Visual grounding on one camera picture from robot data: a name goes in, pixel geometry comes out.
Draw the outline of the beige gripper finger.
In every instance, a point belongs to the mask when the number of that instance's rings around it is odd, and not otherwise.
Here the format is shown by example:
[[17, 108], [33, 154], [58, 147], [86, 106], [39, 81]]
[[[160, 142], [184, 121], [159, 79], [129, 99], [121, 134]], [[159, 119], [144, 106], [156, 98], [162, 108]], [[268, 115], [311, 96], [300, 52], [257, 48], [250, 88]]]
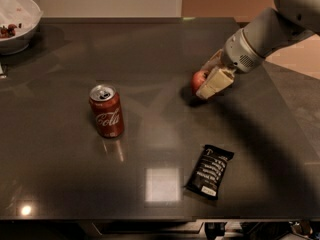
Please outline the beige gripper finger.
[[211, 71], [214, 67], [221, 64], [222, 50], [219, 49], [211, 58], [201, 67], [204, 71]]
[[199, 75], [200, 85], [195, 94], [203, 100], [207, 100], [215, 94], [229, 87], [234, 82], [234, 70], [218, 66], [211, 70], [201, 70]]

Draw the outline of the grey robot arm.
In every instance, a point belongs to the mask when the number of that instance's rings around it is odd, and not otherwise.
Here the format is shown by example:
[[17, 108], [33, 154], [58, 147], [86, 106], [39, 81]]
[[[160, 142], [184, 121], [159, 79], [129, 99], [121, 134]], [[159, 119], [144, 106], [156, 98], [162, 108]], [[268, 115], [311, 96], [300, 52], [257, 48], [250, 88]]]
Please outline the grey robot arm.
[[207, 100], [233, 84], [236, 73], [248, 73], [275, 51], [319, 33], [320, 0], [274, 0], [193, 75], [192, 91]]

